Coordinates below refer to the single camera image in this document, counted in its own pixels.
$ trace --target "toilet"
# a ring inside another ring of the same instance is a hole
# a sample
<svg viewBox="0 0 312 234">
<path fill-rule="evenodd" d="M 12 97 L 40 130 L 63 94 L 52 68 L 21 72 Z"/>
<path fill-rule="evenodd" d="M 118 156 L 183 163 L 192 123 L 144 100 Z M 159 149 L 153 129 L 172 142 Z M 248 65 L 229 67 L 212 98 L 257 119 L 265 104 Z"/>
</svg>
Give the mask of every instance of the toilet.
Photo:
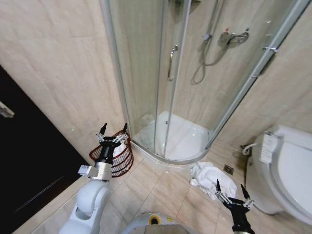
<svg viewBox="0 0 312 234">
<path fill-rule="evenodd" d="M 312 225 L 312 135 L 274 125 L 255 143 L 246 175 L 254 205 L 271 215 L 286 211 Z"/>
</svg>

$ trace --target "floor drain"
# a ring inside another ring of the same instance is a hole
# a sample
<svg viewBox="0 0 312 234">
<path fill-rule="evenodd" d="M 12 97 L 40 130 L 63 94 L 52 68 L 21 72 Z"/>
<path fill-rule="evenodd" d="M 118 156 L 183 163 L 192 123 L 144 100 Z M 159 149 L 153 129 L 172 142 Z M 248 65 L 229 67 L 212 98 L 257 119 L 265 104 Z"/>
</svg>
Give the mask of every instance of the floor drain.
<svg viewBox="0 0 312 234">
<path fill-rule="evenodd" d="M 230 167 L 230 166 L 224 164 L 223 170 L 224 170 L 226 173 L 229 173 L 230 175 L 233 175 L 233 172 L 234 172 L 234 168 L 233 168 L 233 167 Z"/>
</svg>

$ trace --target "dark door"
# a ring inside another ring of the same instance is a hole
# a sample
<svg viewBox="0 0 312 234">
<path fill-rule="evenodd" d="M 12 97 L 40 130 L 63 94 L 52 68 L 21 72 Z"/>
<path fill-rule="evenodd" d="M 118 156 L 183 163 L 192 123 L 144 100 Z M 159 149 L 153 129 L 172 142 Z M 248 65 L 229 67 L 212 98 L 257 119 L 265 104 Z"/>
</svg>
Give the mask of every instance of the dark door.
<svg viewBox="0 0 312 234">
<path fill-rule="evenodd" d="M 11 233 L 77 180 L 87 162 L 2 67 L 0 76 L 0 101 L 14 112 L 0 115 L 2 195 Z"/>
</svg>

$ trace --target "beige tile floor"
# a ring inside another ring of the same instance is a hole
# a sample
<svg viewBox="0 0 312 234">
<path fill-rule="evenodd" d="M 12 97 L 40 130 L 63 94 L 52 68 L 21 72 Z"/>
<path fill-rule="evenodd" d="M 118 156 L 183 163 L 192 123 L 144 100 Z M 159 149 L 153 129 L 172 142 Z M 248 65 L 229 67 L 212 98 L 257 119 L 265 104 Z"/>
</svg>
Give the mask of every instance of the beige tile floor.
<svg viewBox="0 0 312 234">
<path fill-rule="evenodd" d="M 244 160 L 239 157 L 239 152 L 216 141 L 203 160 L 220 169 L 224 164 L 232 166 L 234 175 L 231 178 L 239 186 L 244 175 Z M 110 181 L 112 195 L 104 209 L 100 233 L 120 233 L 137 215 L 155 211 L 169 215 L 200 233 L 232 234 L 230 212 L 220 202 L 211 201 L 199 188 L 190 186 L 190 178 L 189 171 L 163 171 L 135 155 L 131 170 Z M 242 198 L 240 190 L 236 196 Z M 58 233 L 75 201 L 74 196 L 33 233 Z M 312 227 L 287 214 L 272 216 L 253 208 L 247 218 L 257 234 L 312 234 Z"/>
</svg>

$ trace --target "red wicker basket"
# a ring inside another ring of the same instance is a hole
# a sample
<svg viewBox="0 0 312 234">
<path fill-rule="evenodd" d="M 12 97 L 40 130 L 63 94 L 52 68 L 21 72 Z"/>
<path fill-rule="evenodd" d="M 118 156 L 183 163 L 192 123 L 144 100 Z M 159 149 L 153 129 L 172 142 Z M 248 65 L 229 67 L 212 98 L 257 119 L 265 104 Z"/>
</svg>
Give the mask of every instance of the red wicker basket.
<svg viewBox="0 0 312 234">
<path fill-rule="evenodd" d="M 122 134 L 122 131 L 117 132 L 114 136 L 117 137 Z M 112 177 L 119 177 L 124 175 L 130 170 L 133 164 L 133 154 L 130 144 L 130 136 L 127 133 L 128 139 L 124 142 L 126 148 L 117 156 L 113 158 L 112 165 Z M 89 157 L 94 161 L 96 160 L 102 150 L 102 146 L 97 146 L 93 151 L 89 153 Z"/>
</svg>

